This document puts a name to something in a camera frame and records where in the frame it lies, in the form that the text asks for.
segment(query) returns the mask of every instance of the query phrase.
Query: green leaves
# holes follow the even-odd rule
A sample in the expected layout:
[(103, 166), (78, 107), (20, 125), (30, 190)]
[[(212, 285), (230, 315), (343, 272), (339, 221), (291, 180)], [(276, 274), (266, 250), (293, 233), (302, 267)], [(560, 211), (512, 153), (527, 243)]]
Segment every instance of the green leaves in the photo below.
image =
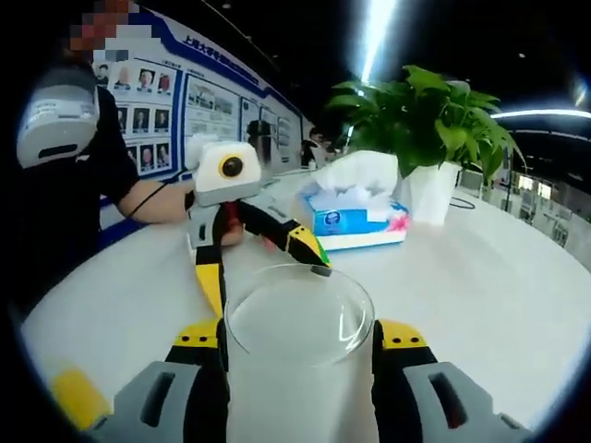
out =
[(357, 94), (354, 95), (337, 95), (326, 104), (326, 108), (350, 108), (350, 107), (363, 107), (368, 108), (372, 113), (378, 113), (380, 108), (378, 105), (368, 99)]
[(454, 151), (460, 149), (466, 141), (467, 132), (459, 126), (447, 127), (438, 118), (435, 120), (435, 129), (439, 134), (441, 141), (448, 150)]
[(468, 155), (470, 156), (470, 161), (472, 163), (478, 163), (478, 142), (472, 136), (472, 134), (466, 135), (465, 145), (468, 148)]
[(482, 92), (478, 92), (477, 90), (470, 91), (470, 100), (476, 102), (499, 102), (500, 100), (497, 97), (492, 95), (484, 94)]
[(465, 81), (447, 81), (450, 87), (450, 100), (453, 103), (466, 104), (470, 95), (470, 85)]
[(404, 66), (404, 70), (408, 72), (406, 82), (416, 90), (417, 94), (421, 94), (428, 89), (444, 90), (446, 92), (450, 90), (439, 74), (413, 65)]
[(516, 151), (525, 164), (511, 134), (489, 114), (500, 111), (498, 98), (418, 66), (404, 70), (408, 75), (402, 82), (333, 86), (335, 97), (326, 109), (344, 111), (346, 123), (355, 128), (352, 150), (396, 154), (403, 177), (418, 166), (449, 161), (481, 170), (488, 183), (505, 152)]

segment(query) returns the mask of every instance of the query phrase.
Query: poster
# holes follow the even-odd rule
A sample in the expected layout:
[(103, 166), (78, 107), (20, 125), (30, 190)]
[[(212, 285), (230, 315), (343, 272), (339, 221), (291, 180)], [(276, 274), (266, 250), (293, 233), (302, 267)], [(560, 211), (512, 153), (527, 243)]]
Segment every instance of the poster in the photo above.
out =
[(271, 126), (271, 138), (277, 142), (277, 114), (269, 108), (260, 108), (260, 120), (267, 122)]
[(222, 140), (236, 140), (239, 97), (200, 78), (187, 76), (185, 138), (195, 133), (216, 134)]
[(115, 97), (119, 130), (140, 176), (173, 171), (173, 85), (176, 71), (138, 59), (95, 62), (99, 84)]
[(253, 120), (259, 120), (259, 106), (243, 97), (241, 110), (240, 139), (242, 141), (248, 141), (248, 124)]
[(134, 162), (139, 175), (170, 172), (172, 151), (169, 139), (139, 140), (127, 144), (127, 155)]
[(173, 69), (137, 59), (110, 65), (99, 61), (95, 65), (97, 80), (111, 91), (117, 102), (173, 105), (176, 76)]
[(279, 149), (282, 147), (289, 147), (291, 144), (291, 133), (292, 127), (289, 119), (279, 117), (277, 120), (277, 146)]

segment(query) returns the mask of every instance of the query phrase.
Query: white flower pot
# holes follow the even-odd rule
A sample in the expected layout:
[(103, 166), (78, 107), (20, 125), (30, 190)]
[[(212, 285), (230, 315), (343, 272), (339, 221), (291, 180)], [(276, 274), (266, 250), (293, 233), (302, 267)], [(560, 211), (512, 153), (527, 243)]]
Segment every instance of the white flower pot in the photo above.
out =
[(401, 197), (410, 207), (413, 222), (432, 226), (445, 223), (460, 169), (459, 165), (450, 162), (441, 167), (419, 166), (404, 179)]

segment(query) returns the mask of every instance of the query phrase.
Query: ceiling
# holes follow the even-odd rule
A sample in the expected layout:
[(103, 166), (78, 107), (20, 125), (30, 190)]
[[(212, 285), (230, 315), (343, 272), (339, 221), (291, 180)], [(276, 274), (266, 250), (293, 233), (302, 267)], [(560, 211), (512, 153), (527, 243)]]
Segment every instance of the ceiling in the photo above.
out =
[[(325, 132), (341, 130), (342, 122), (322, 106), (332, 85), (360, 75), (369, 0), (139, 3), (218, 42)], [(402, 66), (419, 65), (469, 80), (473, 89), (500, 97), (503, 111), (574, 109), (576, 88), (587, 85), (586, 102), (576, 109), (591, 109), (591, 51), (584, 47), (591, 16), (577, 0), (396, 0), (389, 16), (372, 78), (400, 78)], [(511, 129), (591, 138), (591, 121), (583, 118), (503, 123)], [(565, 180), (591, 194), (591, 143), (544, 134), (515, 137), (534, 174)]]

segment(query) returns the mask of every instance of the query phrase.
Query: blue tissue box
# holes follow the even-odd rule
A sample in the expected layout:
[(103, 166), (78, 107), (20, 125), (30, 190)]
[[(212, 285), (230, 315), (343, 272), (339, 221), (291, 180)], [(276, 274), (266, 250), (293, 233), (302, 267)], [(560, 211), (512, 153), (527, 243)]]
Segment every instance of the blue tissue box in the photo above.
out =
[(410, 223), (408, 209), (391, 202), (386, 210), (338, 208), (317, 210), (312, 202), (324, 192), (316, 183), (305, 186), (295, 197), (294, 215), (310, 229), (327, 251), (401, 243)]

